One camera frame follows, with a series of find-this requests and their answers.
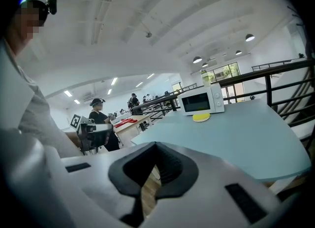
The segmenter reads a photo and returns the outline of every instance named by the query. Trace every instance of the light blue table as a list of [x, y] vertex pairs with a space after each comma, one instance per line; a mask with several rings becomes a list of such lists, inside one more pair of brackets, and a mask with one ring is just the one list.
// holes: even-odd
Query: light blue table
[[202, 123], [180, 111], [170, 112], [131, 141], [161, 141], [215, 155], [260, 181], [296, 176], [311, 167], [300, 140], [259, 99], [225, 105], [224, 113]]

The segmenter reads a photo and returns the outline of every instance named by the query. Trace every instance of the red object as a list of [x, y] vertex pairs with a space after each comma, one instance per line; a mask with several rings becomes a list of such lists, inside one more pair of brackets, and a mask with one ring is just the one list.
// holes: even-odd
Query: red object
[[136, 122], [137, 122], [137, 120], [134, 120], [134, 119], [122, 119], [122, 122], [114, 125], [114, 127], [118, 128], [118, 127], [121, 127], [122, 125], [124, 125], [126, 123], [136, 123]]

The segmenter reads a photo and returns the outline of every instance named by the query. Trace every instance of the yellow plate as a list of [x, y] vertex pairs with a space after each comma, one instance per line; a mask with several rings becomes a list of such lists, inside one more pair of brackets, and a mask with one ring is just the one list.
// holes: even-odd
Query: yellow plate
[[195, 122], [204, 122], [209, 118], [210, 118], [210, 113], [197, 114], [197, 115], [192, 116], [192, 120], [194, 120]]

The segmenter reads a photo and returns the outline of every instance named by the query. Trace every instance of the ceiling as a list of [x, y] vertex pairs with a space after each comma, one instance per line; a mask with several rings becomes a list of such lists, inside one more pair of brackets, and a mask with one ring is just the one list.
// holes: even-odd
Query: ceiling
[[215, 66], [250, 52], [289, 13], [284, 0], [57, 1], [18, 58], [48, 98], [115, 76], [192, 73], [213, 57]]
[[75, 99], [80, 103], [90, 104], [93, 98], [107, 99], [126, 92], [136, 92], [144, 85], [153, 81], [158, 75], [153, 75], [147, 79], [148, 75], [135, 75], [118, 78], [114, 85], [111, 85], [112, 79], [101, 80], [95, 83], [86, 84], [68, 91], [72, 97], [68, 97], [64, 92], [61, 92], [53, 97], [48, 98], [48, 102], [58, 108], [68, 109], [76, 106]]

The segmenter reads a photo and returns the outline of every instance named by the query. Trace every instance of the microwave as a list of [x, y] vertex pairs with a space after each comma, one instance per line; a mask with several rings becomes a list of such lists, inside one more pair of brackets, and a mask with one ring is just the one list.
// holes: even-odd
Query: microwave
[[184, 115], [224, 112], [223, 96], [219, 83], [186, 91], [178, 96]]

